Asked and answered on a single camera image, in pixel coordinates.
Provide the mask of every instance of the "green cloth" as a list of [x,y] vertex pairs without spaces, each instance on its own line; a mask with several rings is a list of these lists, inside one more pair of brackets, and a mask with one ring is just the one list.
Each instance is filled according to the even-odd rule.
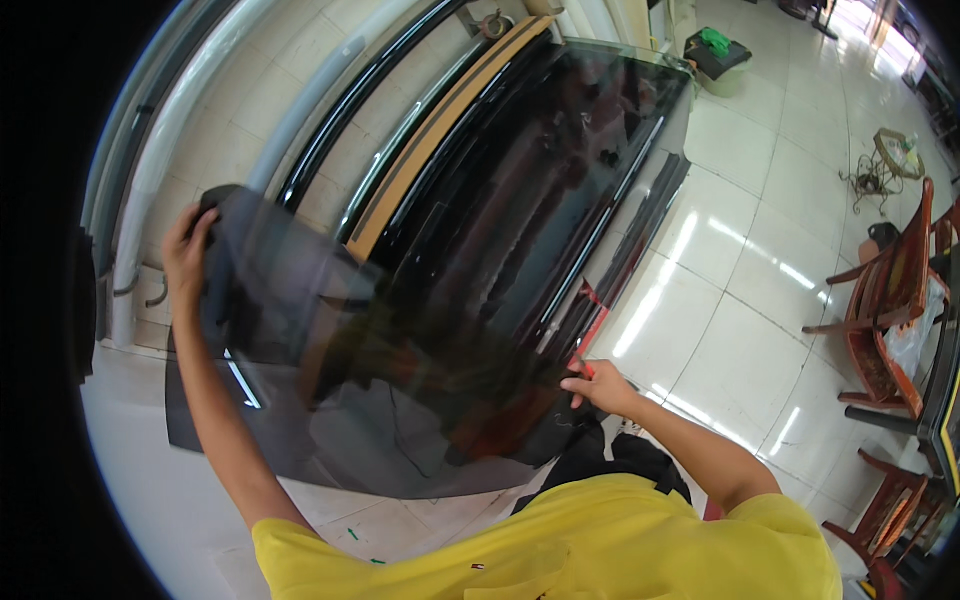
[[730,38],[715,29],[705,27],[703,31],[700,32],[700,39],[718,59],[722,59],[730,53]]

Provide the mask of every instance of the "black bag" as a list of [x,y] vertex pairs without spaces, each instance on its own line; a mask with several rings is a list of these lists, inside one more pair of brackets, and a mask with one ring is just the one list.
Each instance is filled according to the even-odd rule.
[[881,252],[889,248],[897,241],[897,238],[900,237],[900,230],[897,229],[897,226],[893,223],[877,223],[871,225],[870,228],[867,229],[867,232],[870,234],[870,239],[876,242],[876,246]]

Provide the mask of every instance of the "black shorts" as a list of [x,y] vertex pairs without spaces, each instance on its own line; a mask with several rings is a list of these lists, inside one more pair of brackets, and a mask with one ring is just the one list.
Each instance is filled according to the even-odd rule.
[[621,433],[613,440],[612,461],[604,457],[603,450],[603,428],[597,422],[561,455],[539,492],[525,495],[516,502],[512,515],[522,511],[531,500],[551,488],[611,473],[631,473],[649,479],[657,483],[658,492],[670,494],[676,490],[687,504],[692,505],[690,488],[677,471],[673,459],[649,440]]

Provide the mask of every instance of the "right hand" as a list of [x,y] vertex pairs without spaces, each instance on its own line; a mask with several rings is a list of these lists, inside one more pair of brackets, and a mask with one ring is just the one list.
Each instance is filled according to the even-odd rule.
[[217,218],[217,209],[207,211],[194,228],[193,235],[186,238],[199,210],[199,204],[189,205],[163,236],[163,271],[167,275],[170,302],[177,310],[196,310],[204,287],[204,243]]
[[[573,401],[570,402],[571,408],[579,408],[586,398],[593,406],[605,413],[627,417],[627,413],[633,412],[633,409],[645,399],[627,383],[620,371],[609,360],[586,362],[593,369],[592,380],[569,377],[560,382],[561,388],[574,394]],[[583,372],[583,366],[575,365],[571,370]]]

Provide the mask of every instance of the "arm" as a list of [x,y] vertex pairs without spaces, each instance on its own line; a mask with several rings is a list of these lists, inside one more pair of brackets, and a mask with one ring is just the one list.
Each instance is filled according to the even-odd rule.
[[591,360],[592,381],[565,379],[561,387],[584,397],[601,410],[626,417],[650,432],[690,473],[704,492],[729,513],[743,502],[764,493],[780,493],[770,469],[750,452],[723,436],[686,420],[641,396],[607,360]]
[[188,206],[163,238],[163,268],[173,306],[174,343],[187,405],[207,460],[247,527],[282,518],[312,531],[263,458],[210,358],[200,327],[204,242],[216,219],[207,212],[190,239],[184,235],[199,206]]

